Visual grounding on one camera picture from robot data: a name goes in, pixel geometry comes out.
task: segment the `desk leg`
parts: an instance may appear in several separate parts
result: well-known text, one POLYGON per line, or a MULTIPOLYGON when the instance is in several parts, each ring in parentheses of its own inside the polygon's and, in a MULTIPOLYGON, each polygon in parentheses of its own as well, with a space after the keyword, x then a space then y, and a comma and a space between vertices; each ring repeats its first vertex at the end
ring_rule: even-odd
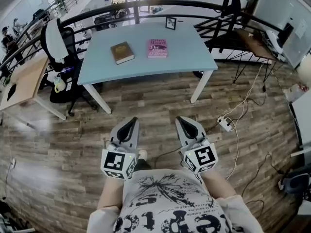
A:
POLYGON ((50 106, 48 103, 46 103, 42 98, 40 98, 38 95, 34 97, 34 100, 40 104, 44 109, 48 110, 55 116, 59 117, 62 120, 66 120, 66 116, 64 114, 61 114, 58 110, 54 109, 52 106, 50 106))
POLYGON ((204 72, 198 86, 196 87, 191 99, 190 99, 190 102, 191 103, 195 103, 198 99, 198 97, 200 96, 201 92, 203 91, 205 85, 207 84, 210 76, 212 75, 213 71, 206 71, 204 72))
POLYGON ((103 108, 103 110, 106 111, 107 114, 111 114, 110 107, 102 99, 101 95, 98 94, 94 86, 92 86, 91 84, 84 84, 83 86, 89 92, 89 94, 96 100, 96 102, 103 108))
POLYGON ((17 117, 16 115, 13 115, 13 114, 11 114, 11 113, 9 113, 9 112, 7 112, 7 111, 3 111, 3 113, 7 114, 9 117, 14 118, 15 120, 19 121, 20 123, 22 123, 22 124, 24 124, 24 125, 26 125, 26 126, 29 125, 28 122, 26 122, 26 121, 24 121, 23 119, 17 117))

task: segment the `picture frame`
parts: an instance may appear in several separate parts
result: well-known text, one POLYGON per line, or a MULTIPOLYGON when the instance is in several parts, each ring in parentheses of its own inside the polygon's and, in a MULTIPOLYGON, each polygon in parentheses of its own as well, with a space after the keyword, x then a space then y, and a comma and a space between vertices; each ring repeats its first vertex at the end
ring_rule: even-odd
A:
POLYGON ((166 17, 165 28, 175 30, 176 29, 176 23, 177 23, 176 18, 166 17))

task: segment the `brown book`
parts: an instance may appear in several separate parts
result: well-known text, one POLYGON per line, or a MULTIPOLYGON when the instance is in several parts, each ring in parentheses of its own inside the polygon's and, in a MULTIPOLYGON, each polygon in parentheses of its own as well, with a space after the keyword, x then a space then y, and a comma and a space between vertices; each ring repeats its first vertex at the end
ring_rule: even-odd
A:
POLYGON ((111 52, 117 65, 134 59, 134 54, 126 41, 112 46, 111 52))

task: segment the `white cable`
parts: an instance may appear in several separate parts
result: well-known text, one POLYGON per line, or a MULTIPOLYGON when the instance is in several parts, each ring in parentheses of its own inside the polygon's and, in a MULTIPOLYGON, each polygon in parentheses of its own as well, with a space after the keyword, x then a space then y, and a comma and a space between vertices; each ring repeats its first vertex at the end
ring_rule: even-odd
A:
POLYGON ((235 157, 235 161, 234 161, 234 167, 233 167, 233 170, 232 172, 229 174, 229 176, 226 178, 226 181, 231 177, 231 175, 234 173, 235 171, 235 168, 237 167, 237 160, 238 160, 238 157, 239 157, 239 136, 238 136, 238 131, 237 131, 237 127, 236 127, 236 124, 231 120, 231 118, 227 117, 234 125, 234 129, 235 129, 235 133, 237 134, 237 156, 235 157))
POLYGON ((245 99, 244 99, 241 103, 239 103, 236 107, 234 107, 230 112, 224 114, 223 117, 225 117, 226 115, 228 115, 228 114, 230 114, 231 112, 233 112, 236 108, 238 108, 238 107, 243 103, 243 111, 242 111, 242 114, 241 114, 241 116, 239 117, 239 119, 242 117, 242 115, 243 115, 243 113, 244 113, 244 104, 245 104, 247 98, 251 95, 252 89, 253 89, 254 86, 255 86, 256 79, 257 79, 257 77, 259 76, 259 73, 260 73, 260 70, 261 70, 262 66, 263 66, 263 64, 261 64, 261 66, 260 66, 260 68, 259 68, 259 70, 258 70, 258 73, 257 73, 257 75, 256 75, 256 77, 255 77, 255 79, 254 79, 254 82, 253 82, 251 88, 249 89, 249 91, 248 91, 247 94, 246 94, 245 99))

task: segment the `office chair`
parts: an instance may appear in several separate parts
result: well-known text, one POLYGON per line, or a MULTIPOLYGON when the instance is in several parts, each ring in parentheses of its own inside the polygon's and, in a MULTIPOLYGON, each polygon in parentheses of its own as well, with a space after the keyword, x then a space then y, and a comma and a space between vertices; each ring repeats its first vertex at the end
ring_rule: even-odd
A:
POLYGON ((93 110, 97 110, 97 105, 91 103, 88 99, 86 99, 83 96, 83 92, 85 91, 85 88, 82 85, 78 85, 78 77, 80 74, 81 66, 82 66, 82 61, 79 59, 77 52, 76 52, 76 47, 74 44, 74 34, 73 34, 73 29, 72 28, 61 28, 58 20, 58 25, 60 28, 60 33, 62 35, 62 38, 64 40, 64 43, 66 45, 67 51, 68 51, 68 56, 64 58, 64 63, 58 63, 55 61, 55 59, 50 55, 47 44, 46 44, 46 29, 47 25, 45 25, 41 31, 41 46, 42 49, 46 52, 48 58, 50 59, 50 65, 53 67, 55 72, 59 72, 58 76, 61 77, 61 79, 66 83, 70 83, 72 80, 71 84, 71 89, 67 90, 67 87, 65 90, 60 91, 59 93, 56 93, 54 90, 54 85, 53 83, 51 84, 52 86, 52 91, 50 95, 50 101, 52 103, 67 103, 71 102, 71 106, 68 110, 69 116, 73 117, 74 113, 71 112, 73 109, 73 106, 75 102, 77 101, 78 98, 83 98, 93 110))

